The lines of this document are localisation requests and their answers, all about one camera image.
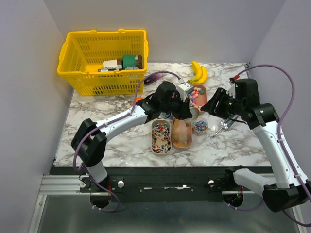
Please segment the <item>gold jar lid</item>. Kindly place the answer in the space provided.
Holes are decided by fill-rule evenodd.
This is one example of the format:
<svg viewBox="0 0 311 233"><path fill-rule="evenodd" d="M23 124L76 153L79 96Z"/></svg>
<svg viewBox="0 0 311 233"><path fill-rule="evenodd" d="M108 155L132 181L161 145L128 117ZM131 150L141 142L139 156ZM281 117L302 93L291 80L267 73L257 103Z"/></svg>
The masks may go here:
<svg viewBox="0 0 311 233"><path fill-rule="evenodd" d="M189 119L189 122L193 122L199 117L200 110L195 107L191 107L190 113L192 114L192 117Z"/></svg>

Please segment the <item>blue tray swirl lollipops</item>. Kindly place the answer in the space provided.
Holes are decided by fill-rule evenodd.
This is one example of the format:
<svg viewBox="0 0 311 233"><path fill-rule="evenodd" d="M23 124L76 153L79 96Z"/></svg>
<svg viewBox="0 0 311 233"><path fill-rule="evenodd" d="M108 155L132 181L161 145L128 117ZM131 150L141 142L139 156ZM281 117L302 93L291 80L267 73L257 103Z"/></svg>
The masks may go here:
<svg viewBox="0 0 311 233"><path fill-rule="evenodd" d="M173 115L172 115L172 114L169 114L169 113L162 113L162 114L161 114L161 118L172 119L172 118L173 118Z"/></svg>

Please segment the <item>clear plastic jar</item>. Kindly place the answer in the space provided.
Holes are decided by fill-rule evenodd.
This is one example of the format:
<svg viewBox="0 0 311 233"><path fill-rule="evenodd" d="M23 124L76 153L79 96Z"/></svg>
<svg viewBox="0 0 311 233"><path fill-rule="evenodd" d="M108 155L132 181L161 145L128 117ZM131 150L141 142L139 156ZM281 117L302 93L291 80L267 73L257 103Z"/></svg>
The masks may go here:
<svg viewBox="0 0 311 233"><path fill-rule="evenodd" d="M196 134L203 134L208 130L208 121L204 118L197 118L192 123L192 130Z"/></svg>

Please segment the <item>metal candy scoop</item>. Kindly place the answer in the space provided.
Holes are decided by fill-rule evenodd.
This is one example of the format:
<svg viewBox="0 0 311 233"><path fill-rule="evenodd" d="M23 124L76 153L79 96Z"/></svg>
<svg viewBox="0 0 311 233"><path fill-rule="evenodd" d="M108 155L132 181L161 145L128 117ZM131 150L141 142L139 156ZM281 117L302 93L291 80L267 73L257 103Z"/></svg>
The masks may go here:
<svg viewBox="0 0 311 233"><path fill-rule="evenodd" d="M228 130L238 118L238 115L231 115L228 119L223 119L220 122L219 130L213 135L213 137L216 137L222 130Z"/></svg>

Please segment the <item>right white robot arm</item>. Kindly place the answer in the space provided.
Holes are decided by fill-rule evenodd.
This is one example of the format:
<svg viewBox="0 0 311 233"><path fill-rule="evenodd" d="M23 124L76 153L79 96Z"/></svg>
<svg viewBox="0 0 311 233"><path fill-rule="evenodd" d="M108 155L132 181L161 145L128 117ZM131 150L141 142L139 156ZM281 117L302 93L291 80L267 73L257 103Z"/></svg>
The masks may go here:
<svg viewBox="0 0 311 233"><path fill-rule="evenodd" d="M253 79L236 80L234 94L218 88L201 108L210 115L228 119L238 115L260 141L274 173L274 181L244 166L226 169L224 186L235 190L248 188L263 198L273 212L305 203L311 193L311 182L297 164L280 127L280 118L273 105L260 103L258 84Z"/></svg>

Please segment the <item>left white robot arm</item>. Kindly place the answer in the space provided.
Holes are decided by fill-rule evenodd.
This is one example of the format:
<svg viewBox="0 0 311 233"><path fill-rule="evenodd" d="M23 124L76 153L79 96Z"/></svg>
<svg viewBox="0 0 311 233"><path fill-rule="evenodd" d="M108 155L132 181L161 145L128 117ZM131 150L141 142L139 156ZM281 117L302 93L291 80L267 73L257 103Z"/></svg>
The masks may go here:
<svg viewBox="0 0 311 233"><path fill-rule="evenodd" d="M190 83L174 85L164 81L154 93L135 102L129 110L98 122L89 118L84 120L71 147L92 177L91 186L98 192L107 188L108 173L102 159L107 143L115 136L157 119L161 113L170 114L179 120L192 120L195 114L190 108L189 94L193 90L194 86Z"/></svg>

